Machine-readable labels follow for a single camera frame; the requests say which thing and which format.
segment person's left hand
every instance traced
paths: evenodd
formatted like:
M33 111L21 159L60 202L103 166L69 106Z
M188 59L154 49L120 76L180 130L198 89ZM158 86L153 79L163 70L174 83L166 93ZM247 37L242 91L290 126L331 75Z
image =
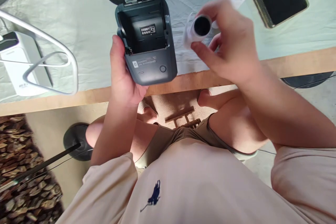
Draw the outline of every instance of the person's left hand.
M138 106L144 98L148 86L136 84L125 61L125 46L121 38L113 35L110 51L111 60L111 100L121 106Z

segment wood chip mulch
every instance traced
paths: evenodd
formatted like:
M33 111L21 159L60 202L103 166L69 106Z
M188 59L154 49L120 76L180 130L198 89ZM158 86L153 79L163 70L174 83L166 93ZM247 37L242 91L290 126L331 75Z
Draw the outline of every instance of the wood chip mulch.
M0 186L44 161L32 137L24 115L0 117ZM53 174L45 168L30 179L0 193L0 224L55 223L61 216L62 191Z

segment beige shorts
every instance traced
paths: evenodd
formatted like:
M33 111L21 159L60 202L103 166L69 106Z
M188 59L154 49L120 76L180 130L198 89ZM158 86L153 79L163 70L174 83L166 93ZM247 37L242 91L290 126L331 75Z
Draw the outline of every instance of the beige shorts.
M184 127L179 129L169 129L159 125L146 151L139 160L135 162L135 165L139 168L148 167L152 162L159 158L169 145L184 138L196 139L213 147L227 149L241 161L250 159L257 154L257 152L245 154L224 143L209 127L208 121L210 116L204 119L196 129Z

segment wooden table edge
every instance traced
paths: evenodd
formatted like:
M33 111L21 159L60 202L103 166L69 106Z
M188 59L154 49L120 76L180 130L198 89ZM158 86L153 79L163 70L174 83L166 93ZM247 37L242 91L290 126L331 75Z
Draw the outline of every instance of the wooden table edge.
M279 78L336 71L336 47L267 59L262 63L268 65ZM171 82L150 86L146 95L161 95L230 84L228 80L219 78L212 71L207 70L179 75ZM107 102L109 97L110 87L105 87L81 91L73 96L56 95L3 103L0 104L0 116Z

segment floor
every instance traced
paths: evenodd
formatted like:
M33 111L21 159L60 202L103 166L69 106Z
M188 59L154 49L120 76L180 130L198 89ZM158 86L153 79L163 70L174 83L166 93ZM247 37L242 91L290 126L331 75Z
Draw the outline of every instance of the floor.
M317 87L297 90L304 98L321 110L336 124L336 78L331 78ZM215 87L212 94L222 93L235 86ZM154 105L159 114L159 123L165 125L165 119L173 117L179 111L195 112L188 116L189 121L194 119L204 119L214 112L210 108L199 107L196 101L199 90L182 93L173 93L160 96L148 97L147 102ZM35 142L40 148L45 159L62 152L63 135L74 123L91 123L97 117L105 114L107 103L84 105L78 107L61 108L56 110L41 111L27 114L28 122L35 134ZM185 119L177 121L178 125L185 124ZM166 124L167 127L174 128L174 122ZM275 153L271 143L266 144L263 150ZM50 167L54 167L67 160L64 157ZM274 162L274 155L260 152L256 157L248 160L246 166L255 173L264 183L271 186L271 168ZM89 168L89 162L79 162L70 159L65 164L53 169L53 172L63 191L63 204L66 208L76 192L82 185L82 178Z

